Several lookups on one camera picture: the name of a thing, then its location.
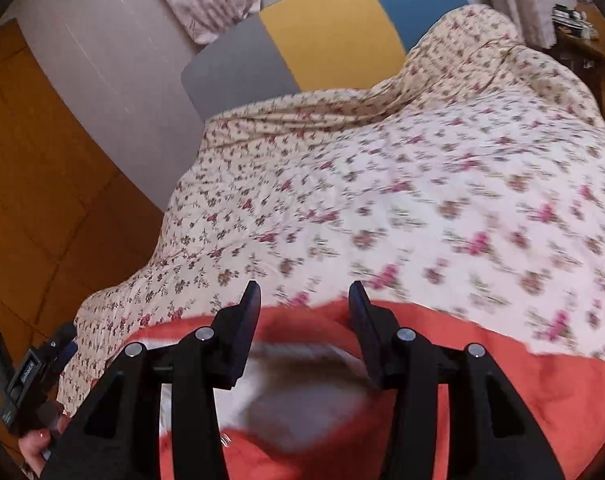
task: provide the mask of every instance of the floral bedspread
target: floral bedspread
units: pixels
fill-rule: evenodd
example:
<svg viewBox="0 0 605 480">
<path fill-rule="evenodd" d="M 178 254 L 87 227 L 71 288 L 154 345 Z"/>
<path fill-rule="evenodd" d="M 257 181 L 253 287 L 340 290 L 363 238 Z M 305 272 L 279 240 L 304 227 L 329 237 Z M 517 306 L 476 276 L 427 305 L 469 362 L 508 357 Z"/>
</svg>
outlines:
<svg viewBox="0 0 605 480">
<path fill-rule="evenodd" d="M 486 6 L 454 10 L 370 90 L 206 125 L 149 264 L 88 298 L 61 381 L 73 412 L 141 326 L 257 280 L 312 308 L 362 280 L 527 343 L 605 359 L 605 124 L 588 89 Z"/>
</svg>

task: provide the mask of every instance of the metal bolt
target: metal bolt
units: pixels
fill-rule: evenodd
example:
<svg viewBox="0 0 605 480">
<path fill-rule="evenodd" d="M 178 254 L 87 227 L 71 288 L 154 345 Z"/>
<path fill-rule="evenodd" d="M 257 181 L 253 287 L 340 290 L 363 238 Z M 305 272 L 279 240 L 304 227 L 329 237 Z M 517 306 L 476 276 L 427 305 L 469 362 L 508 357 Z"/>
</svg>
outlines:
<svg viewBox="0 0 605 480">
<path fill-rule="evenodd" d="M 196 330 L 196 337 L 200 341 L 208 341 L 212 337 L 214 337 L 214 329 L 210 326 L 201 326 L 198 330 Z"/>
<path fill-rule="evenodd" d="M 140 343 L 131 343 L 124 347 L 124 353 L 129 357 L 135 357 L 142 352 L 142 345 Z"/>
<path fill-rule="evenodd" d="M 401 341 L 413 341 L 415 339 L 415 332 L 410 328 L 401 328 L 396 332 L 396 335 Z"/>
<path fill-rule="evenodd" d="M 469 348 L 467 348 L 467 351 L 474 357 L 482 357 L 484 354 L 487 353 L 485 347 L 482 346 L 480 343 L 471 343 L 469 345 Z"/>
</svg>

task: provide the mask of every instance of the wooden furniture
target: wooden furniture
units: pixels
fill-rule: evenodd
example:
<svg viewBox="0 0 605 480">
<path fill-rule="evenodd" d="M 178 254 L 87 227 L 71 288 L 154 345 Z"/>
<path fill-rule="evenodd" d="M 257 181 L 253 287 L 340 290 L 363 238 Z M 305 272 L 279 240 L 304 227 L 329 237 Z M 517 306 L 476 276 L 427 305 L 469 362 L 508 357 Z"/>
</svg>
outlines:
<svg viewBox="0 0 605 480">
<path fill-rule="evenodd" d="M 586 13 L 587 20 L 598 31 L 599 38 L 595 41 L 583 40 L 558 31 L 556 57 L 561 57 L 562 52 L 570 52 L 593 63 L 590 70 L 585 70 L 583 66 L 572 69 L 593 92 L 605 120 L 605 19 L 594 4 L 580 2 L 575 10 Z"/>
<path fill-rule="evenodd" d="M 18 24 L 0 28 L 0 331 L 13 360 L 144 266 L 161 224 L 65 106 Z M 1 423 L 0 440 L 20 460 Z"/>
</svg>

